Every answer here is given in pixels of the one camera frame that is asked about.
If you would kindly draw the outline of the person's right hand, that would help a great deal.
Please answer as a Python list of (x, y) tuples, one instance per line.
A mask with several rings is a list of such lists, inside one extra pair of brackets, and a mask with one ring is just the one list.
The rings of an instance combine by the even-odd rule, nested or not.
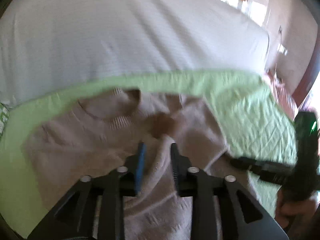
[(289, 226), (290, 220), (294, 218), (295, 224), (292, 224), (290, 229), (296, 232), (303, 231), (311, 222), (317, 207), (317, 196), (312, 196), (304, 201), (293, 202), (284, 200), (283, 190), (279, 189), (275, 220), (284, 229)]

